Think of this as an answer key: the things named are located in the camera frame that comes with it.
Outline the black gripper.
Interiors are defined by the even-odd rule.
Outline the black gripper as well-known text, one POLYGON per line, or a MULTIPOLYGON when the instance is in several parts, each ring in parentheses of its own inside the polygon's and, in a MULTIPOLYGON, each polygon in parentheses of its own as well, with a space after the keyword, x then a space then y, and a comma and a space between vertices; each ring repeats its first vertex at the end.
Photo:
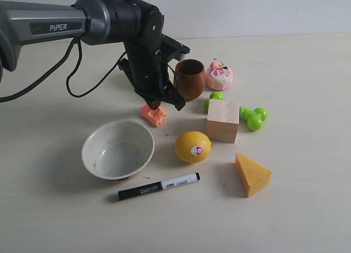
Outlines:
POLYGON ((118 67, 150 109, 156 110, 165 102, 180 111, 186 101, 169 80, 168 63, 161 57, 161 42, 162 36, 146 41, 141 38, 123 41, 127 58, 120 60, 118 67))

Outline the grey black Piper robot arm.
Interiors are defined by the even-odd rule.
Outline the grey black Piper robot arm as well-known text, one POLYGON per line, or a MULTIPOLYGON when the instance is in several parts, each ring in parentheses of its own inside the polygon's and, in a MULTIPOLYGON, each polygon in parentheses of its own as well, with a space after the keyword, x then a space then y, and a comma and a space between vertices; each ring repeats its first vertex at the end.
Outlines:
POLYGON ((142 0, 77 0, 73 5, 1 2, 1 70, 14 71, 27 44, 70 39, 72 46, 123 43, 116 67, 151 109, 177 110, 185 99, 169 79, 169 62, 190 49, 163 33, 164 16, 142 0))

